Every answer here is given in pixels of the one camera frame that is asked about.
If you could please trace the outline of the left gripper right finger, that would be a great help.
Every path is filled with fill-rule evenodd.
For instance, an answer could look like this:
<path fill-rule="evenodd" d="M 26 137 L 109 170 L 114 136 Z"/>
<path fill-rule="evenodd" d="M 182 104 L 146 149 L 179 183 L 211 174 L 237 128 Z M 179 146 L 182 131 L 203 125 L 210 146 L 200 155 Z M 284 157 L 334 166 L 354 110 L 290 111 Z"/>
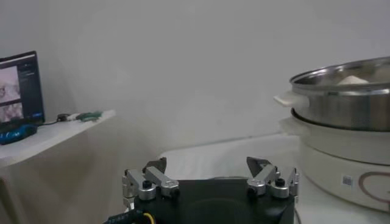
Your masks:
<path fill-rule="evenodd" d="M 295 167 L 279 167 L 266 159 L 247 157 L 246 162 L 252 174 L 247 180 L 247 194 L 258 198 L 267 193 L 274 198 L 297 198 L 299 194 L 299 173 Z"/>

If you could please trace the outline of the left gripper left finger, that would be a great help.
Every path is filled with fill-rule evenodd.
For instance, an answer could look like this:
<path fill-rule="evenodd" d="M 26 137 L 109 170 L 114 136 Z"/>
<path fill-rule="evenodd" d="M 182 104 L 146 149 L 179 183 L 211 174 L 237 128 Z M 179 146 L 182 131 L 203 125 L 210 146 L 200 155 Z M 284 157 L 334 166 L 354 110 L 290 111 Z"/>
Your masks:
<path fill-rule="evenodd" d="M 176 200 L 180 195 L 180 184 L 165 175 L 167 159 L 162 157 L 149 161 L 142 170 L 126 169 L 122 176 L 122 200 L 127 209 L 135 207 L 135 199 L 150 202 L 158 195 Z"/>

